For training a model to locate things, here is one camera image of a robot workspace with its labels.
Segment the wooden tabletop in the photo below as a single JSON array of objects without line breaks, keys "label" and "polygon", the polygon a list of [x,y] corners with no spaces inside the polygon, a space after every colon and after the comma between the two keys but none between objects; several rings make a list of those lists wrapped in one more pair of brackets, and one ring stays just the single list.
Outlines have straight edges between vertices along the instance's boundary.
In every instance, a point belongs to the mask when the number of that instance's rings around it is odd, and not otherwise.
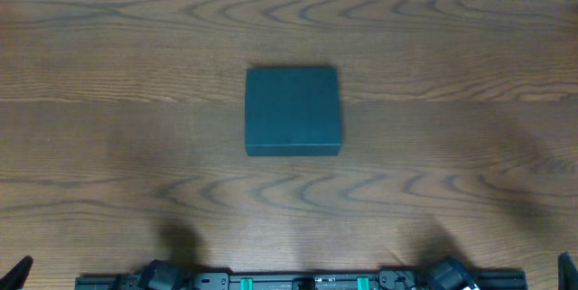
[{"label": "wooden tabletop", "polygon": [[[578,254],[578,0],[2,0],[0,270]],[[246,68],[339,70],[336,157],[248,158]]]}]

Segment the box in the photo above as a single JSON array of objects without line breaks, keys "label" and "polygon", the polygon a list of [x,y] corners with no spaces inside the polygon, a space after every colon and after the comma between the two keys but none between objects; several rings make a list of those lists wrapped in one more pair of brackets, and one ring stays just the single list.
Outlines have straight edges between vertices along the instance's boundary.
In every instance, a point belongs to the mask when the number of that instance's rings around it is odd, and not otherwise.
[{"label": "box", "polygon": [[248,69],[245,148],[249,156],[339,154],[337,71]]}]

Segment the box top surface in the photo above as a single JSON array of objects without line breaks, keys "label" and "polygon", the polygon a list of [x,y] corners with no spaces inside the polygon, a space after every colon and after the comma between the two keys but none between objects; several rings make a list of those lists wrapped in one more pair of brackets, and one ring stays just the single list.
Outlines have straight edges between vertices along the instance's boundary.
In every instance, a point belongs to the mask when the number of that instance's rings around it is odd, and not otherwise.
[{"label": "box top surface", "polygon": [[245,144],[340,145],[333,68],[248,69]]}]

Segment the wood plank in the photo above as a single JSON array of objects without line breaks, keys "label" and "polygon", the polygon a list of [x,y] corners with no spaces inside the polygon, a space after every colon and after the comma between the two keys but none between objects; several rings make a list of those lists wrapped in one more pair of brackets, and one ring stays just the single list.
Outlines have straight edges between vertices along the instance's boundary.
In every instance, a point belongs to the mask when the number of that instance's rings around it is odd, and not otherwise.
[{"label": "wood plank", "polygon": [[[0,270],[578,252],[578,0],[2,0]],[[248,158],[245,68],[335,65],[340,156]]]}]

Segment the black object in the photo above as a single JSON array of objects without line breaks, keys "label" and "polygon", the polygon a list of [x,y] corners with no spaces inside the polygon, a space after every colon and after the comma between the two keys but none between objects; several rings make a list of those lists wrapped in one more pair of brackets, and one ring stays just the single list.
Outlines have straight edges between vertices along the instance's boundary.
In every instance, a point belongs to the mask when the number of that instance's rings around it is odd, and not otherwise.
[{"label": "black object", "polygon": [[568,253],[558,257],[558,289],[578,290],[578,271]]},{"label": "black object", "polygon": [[[428,279],[435,280],[440,287],[428,284]],[[155,260],[141,274],[120,279],[79,277],[75,290],[463,290],[467,289],[466,286],[475,286],[473,280],[480,290],[527,290],[526,276],[522,271],[468,272],[450,257],[424,272],[384,269],[377,273],[232,276],[194,273]]]},{"label": "black object", "polygon": [[33,266],[33,258],[23,258],[8,274],[0,279],[0,290],[16,290],[24,287],[24,282]]},{"label": "black object", "polygon": [[334,68],[248,69],[249,156],[337,155],[340,100]]}]

